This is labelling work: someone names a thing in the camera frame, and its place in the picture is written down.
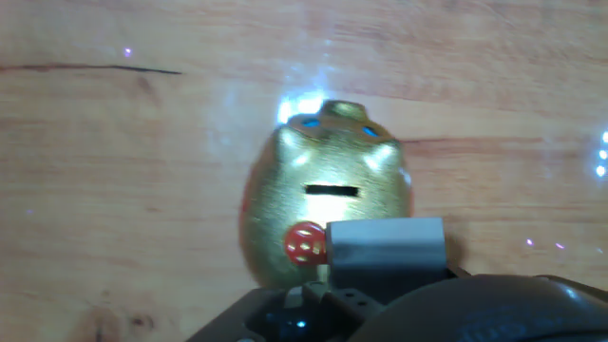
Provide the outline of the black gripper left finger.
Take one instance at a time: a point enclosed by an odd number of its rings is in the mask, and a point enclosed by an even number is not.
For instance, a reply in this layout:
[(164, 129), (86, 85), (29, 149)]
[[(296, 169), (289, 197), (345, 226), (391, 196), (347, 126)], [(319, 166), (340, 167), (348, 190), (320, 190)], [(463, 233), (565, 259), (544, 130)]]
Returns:
[(291, 290), (254, 289), (187, 342), (346, 341), (384, 306), (355, 290), (318, 281)]

